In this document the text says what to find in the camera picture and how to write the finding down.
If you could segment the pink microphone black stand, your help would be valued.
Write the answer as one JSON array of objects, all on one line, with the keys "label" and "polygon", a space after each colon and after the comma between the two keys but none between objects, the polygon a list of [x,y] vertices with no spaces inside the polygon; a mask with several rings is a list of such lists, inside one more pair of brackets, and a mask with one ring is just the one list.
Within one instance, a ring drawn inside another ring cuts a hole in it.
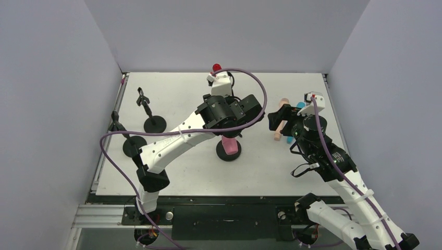
[{"label": "pink microphone black stand", "polygon": [[222,136],[216,145],[216,154],[223,161],[234,161],[242,152],[240,142],[235,138],[227,138]]}]

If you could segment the teal microphone black stand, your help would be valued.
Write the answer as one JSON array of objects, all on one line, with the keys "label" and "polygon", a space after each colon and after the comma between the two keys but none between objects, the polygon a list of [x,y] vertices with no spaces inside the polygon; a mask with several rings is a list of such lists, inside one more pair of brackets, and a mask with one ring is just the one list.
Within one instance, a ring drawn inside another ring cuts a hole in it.
[{"label": "teal microphone black stand", "polygon": [[151,108],[149,107],[150,100],[144,95],[143,89],[138,87],[137,92],[139,97],[136,104],[142,106],[148,118],[144,122],[144,131],[146,133],[163,133],[166,130],[167,122],[162,116],[154,116]]}]

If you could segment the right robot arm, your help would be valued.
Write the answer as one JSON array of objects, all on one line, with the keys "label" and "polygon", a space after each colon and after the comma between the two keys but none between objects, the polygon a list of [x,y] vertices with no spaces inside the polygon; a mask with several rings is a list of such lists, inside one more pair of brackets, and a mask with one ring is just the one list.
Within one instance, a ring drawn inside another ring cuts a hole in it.
[{"label": "right robot arm", "polygon": [[[299,110],[284,104],[268,114],[269,129],[294,137],[298,154],[310,164],[306,172],[317,172],[355,219],[340,215],[313,193],[295,202],[295,218],[325,227],[352,249],[415,249],[420,243],[417,237],[404,232],[382,210],[351,157],[326,135],[327,120],[317,114],[298,115]],[[279,129],[282,121],[286,124]]]}]

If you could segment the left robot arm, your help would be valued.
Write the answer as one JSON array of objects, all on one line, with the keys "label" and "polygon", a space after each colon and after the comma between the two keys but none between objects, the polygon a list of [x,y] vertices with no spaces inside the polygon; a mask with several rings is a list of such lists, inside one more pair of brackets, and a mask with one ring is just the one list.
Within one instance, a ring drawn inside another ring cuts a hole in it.
[{"label": "left robot arm", "polygon": [[133,157],[141,184],[135,217],[143,224],[155,219],[160,190],[170,184],[166,166],[180,155],[215,136],[236,138],[245,125],[262,120],[263,108],[252,94],[238,101],[219,95],[205,95],[204,102],[180,125],[172,136],[140,148]]}]

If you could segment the beige microphone black stand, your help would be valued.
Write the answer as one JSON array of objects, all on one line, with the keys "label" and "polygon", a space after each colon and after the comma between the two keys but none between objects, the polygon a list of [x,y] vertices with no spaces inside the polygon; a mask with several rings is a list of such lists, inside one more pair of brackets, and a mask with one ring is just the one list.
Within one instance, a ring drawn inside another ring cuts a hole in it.
[{"label": "beige microphone black stand", "polygon": [[[126,128],[119,121],[119,114],[116,110],[111,113],[111,123],[108,127],[108,131],[126,131]],[[126,139],[123,143],[122,150],[127,157],[134,157],[139,154],[141,147],[146,146],[146,140],[139,135],[122,134]]]}]

